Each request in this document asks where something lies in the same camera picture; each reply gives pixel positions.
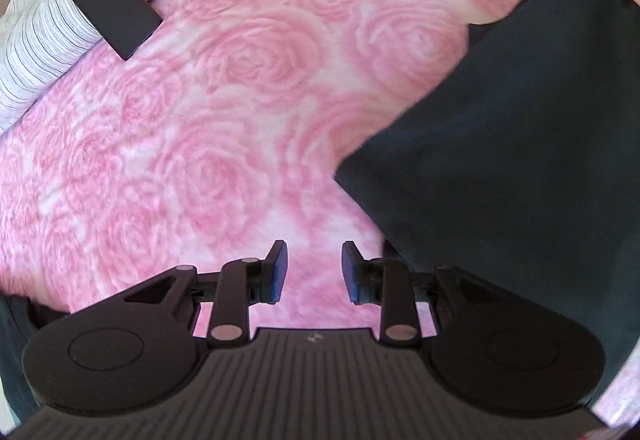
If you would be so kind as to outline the pink rose blanket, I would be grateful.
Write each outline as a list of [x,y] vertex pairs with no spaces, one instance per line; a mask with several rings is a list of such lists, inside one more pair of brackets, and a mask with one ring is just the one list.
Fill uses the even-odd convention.
[[634,439],[639,0],[13,0],[15,439]]

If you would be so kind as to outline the black phone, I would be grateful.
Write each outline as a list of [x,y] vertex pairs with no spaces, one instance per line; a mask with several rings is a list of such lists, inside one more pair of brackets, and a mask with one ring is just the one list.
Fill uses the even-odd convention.
[[111,49],[128,60],[163,22],[145,0],[72,0]]

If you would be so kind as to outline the dark green sweatshirt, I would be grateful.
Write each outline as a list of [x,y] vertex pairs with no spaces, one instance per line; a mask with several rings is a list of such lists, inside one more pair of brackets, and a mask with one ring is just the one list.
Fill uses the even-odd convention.
[[596,334],[639,336],[639,9],[518,0],[158,0],[129,60],[94,47],[1,142],[1,391],[37,410],[38,327],[179,263],[290,245],[266,327],[362,327],[342,242],[453,264]]

